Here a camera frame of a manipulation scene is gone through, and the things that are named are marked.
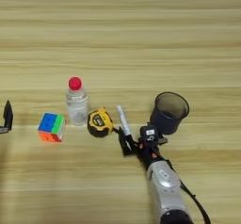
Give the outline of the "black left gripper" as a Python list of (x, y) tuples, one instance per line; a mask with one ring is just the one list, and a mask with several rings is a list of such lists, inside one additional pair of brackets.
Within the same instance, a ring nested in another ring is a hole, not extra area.
[(4, 127), (0, 127), (0, 134), (6, 134), (12, 128), (13, 123), (13, 111), (10, 101), (6, 102), (3, 118), (5, 120)]

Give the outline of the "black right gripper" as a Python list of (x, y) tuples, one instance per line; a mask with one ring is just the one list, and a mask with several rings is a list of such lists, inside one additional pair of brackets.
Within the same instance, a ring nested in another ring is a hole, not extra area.
[(119, 128), (119, 143), (123, 155), (136, 155), (145, 169), (148, 169), (152, 163), (163, 160), (158, 147), (167, 142), (165, 137), (152, 141), (140, 137), (138, 141), (134, 141), (131, 135), (125, 136), (122, 129)]

